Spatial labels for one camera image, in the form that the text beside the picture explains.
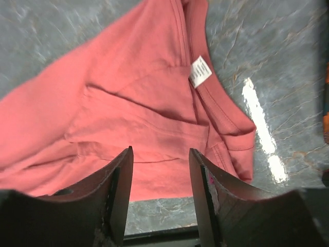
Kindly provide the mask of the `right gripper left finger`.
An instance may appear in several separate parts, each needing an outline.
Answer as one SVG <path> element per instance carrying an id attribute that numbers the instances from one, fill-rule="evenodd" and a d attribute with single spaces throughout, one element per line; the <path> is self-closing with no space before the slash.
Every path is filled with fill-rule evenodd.
<path id="1" fill-rule="evenodd" d="M 133 149 L 52 196 L 1 191 L 1 246 L 122 246 Z"/>

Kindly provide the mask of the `salmon pink t shirt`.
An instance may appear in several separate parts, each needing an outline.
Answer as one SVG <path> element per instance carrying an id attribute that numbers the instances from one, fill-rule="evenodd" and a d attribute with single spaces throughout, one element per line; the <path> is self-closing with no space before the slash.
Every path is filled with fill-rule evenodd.
<path id="1" fill-rule="evenodd" d="M 189 150 L 244 182 L 255 125 L 221 86 L 207 1 L 142 1 L 1 100 L 1 188 L 51 195 L 132 146 L 131 201 L 189 197 Z"/>

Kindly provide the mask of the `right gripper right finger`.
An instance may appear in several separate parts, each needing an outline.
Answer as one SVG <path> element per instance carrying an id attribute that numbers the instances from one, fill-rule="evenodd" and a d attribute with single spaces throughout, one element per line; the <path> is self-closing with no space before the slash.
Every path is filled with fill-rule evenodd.
<path id="1" fill-rule="evenodd" d="M 274 195 L 189 152 L 202 246 L 328 246 L 328 189 Z"/>

